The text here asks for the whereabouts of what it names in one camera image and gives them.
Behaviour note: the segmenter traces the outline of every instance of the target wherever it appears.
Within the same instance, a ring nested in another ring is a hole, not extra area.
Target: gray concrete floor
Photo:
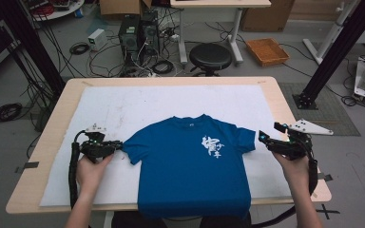
[[[92,13],[87,11],[84,18],[76,19],[72,15],[56,19],[49,22],[59,45],[68,58],[68,49],[75,43],[87,42],[87,37],[95,29],[105,29],[107,35],[117,34],[120,23],[105,21],[98,16],[97,11]],[[290,21],[284,32],[242,32],[240,35],[244,40],[259,38],[275,38],[279,43],[298,48],[299,51],[310,56],[302,39],[308,38],[319,45],[323,40],[331,22],[306,22]],[[189,24],[186,26],[186,40],[209,42],[219,41],[220,34],[208,27],[204,23]],[[232,24],[224,23],[226,29],[231,29]],[[58,66],[57,51],[48,41],[42,30],[39,30],[43,44],[45,45],[53,62]],[[348,86],[353,86],[355,78],[355,67],[357,57],[365,55],[364,42],[365,33],[361,40],[349,52],[329,81],[331,88],[345,96],[352,95],[352,91],[343,86],[346,78]],[[113,40],[113,44],[118,44],[118,40]],[[191,49],[195,44],[188,43],[187,49]],[[313,75],[318,65],[315,61],[305,58],[298,50],[282,46],[290,55],[286,64],[308,75]],[[278,65],[261,67],[250,53],[246,50],[244,43],[239,42],[239,48],[244,58],[244,63],[239,66],[230,66],[219,72],[222,76],[273,76],[278,82],[284,83],[308,83],[310,77],[292,70],[291,68]],[[175,62],[177,68],[176,76],[190,76],[188,72],[192,65],[188,64],[185,70],[178,64],[177,46],[169,47],[171,53],[170,60]],[[84,76],[86,72],[88,54],[72,56],[71,64],[77,68]],[[120,64],[123,60],[120,47],[111,47],[94,60],[94,64],[101,67],[112,68]],[[101,72],[100,68],[94,68],[96,72]],[[72,72],[76,77],[81,77],[75,70]],[[174,76],[176,72],[171,72],[165,76]],[[61,73],[64,78],[72,77],[67,68]],[[27,95],[21,95],[27,89],[27,81],[19,67],[11,58],[6,59],[0,65],[0,106],[9,103],[21,103],[26,105],[29,102]],[[360,132],[360,137],[338,137],[338,136],[314,136],[314,151],[319,161],[320,169],[331,174],[334,180],[328,182],[332,192],[331,201],[324,203],[327,210],[337,210],[340,214],[330,214],[329,219],[325,215],[320,217],[326,227],[365,227],[365,107],[346,106],[348,115]],[[45,214],[45,215],[9,215],[5,211],[10,195],[20,178],[20,174],[15,170],[28,160],[26,155],[31,142],[39,135],[34,130],[30,120],[22,119],[11,123],[0,123],[0,227],[62,227],[68,214]],[[279,206],[254,206],[251,208],[253,221],[255,223],[274,218],[280,212],[289,208],[288,205]],[[316,204],[317,209],[322,209],[320,204]],[[103,227],[105,213],[94,212],[92,216],[92,227]],[[169,227],[197,227],[199,221],[174,222],[168,221]],[[276,227],[295,227],[295,217],[289,218]]]

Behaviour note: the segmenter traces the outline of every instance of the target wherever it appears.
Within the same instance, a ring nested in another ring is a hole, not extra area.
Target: table leg
[[[180,9],[180,37],[179,37],[179,51],[180,51],[180,62],[182,66],[188,63],[186,58],[185,41],[183,39],[183,9]]]
[[[237,46],[237,43],[236,43],[236,37],[237,37],[237,33],[239,31],[241,13],[242,13],[242,8],[238,8],[237,12],[236,12],[236,18],[234,20],[233,33],[228,36],[229,45],[233,51],[233,56],[236,61],[236,65],[244,62],[242,60],[242,57],[241,57],[241,54],[239,51],[239,47]]]

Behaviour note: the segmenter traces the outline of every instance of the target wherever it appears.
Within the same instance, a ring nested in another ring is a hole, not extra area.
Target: black stool
[[[193,76],[219,76],[215,70],[228,68],[232,63],[232,56],[230,51],[216,44],[200,44],[191,49],[189,53],[189,60],[195,66],[191,72],[196,68],[200,68],[202,72],[196,73]]]

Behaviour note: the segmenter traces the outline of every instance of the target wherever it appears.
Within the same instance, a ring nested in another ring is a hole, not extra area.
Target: computer tower
[[[144,41],[140,23],[140,15],[127,14],[118,32],[125,65],[128,67],[140,66],[144,59],[144,51],[142,50]]]
[[[146,11],[141,19],[144,34],[145,54],[154,56],[160,52],[158,12]]]

